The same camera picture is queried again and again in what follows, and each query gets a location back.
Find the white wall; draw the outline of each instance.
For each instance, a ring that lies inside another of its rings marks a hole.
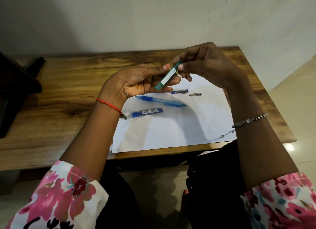
[[[267,90],[316,54],[316,0],[0,0],[0,51],[238,45]]]

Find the red thread bracelet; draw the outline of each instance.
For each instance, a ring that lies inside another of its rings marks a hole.
[[[115,109],[117,112],[119,112],[121,116],[124,115],[120,109],[118,109],[117,107],[113,106],[112,104],[110,104],[110,103],[108,103],[108,102],[106,102],[106,101],[104,101],[104,100],[102,100],[102,99],[96,99],[96,101],[99,101],[99,102],[101,102],[101,103],[105,103],[105,104],[108,105],[109,107],[111,107],[111,108]]]

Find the silver bracelet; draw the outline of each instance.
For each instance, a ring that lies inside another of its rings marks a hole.
[[[244,125],[245,123],[251,123],[252,121],[257,121],[259,119],[262,119],[262,118],[266,117],[267,115],[268,114],[265,113],[265,114],[262,114],[262,115],[260,115],[258,117],[247,118],[245,121],[235,122],[235,124],[232,125],[232,128],[240,127],[240,126]],[[236,131],[236,129],[231,130],[229,133],[226,133],[226,134],[222,135],[221,138],[225,137],[227,134],[234,133],[235,131]]]

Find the forearm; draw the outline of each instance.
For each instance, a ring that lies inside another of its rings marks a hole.
[[[120,109],[124,104],[117,100],[116,96],[100,93],[99,98]],[[60,160],[77,166],[99,181],[119,117],[118,111],[104,103],[96,102],[89,118]]]
[[[234,122],[263,114],[247,79],[226,90]],[[236,127],[236,135],[247,188],[298,171],[267,118]]]

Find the blue lead case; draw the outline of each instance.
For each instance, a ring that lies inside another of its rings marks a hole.
[[[132,117],[141,117],[141,116],[151,115],[155,113],[162,113],[162,112],[163,112],[162,108],[148,109],[144,111],[133,112]]]

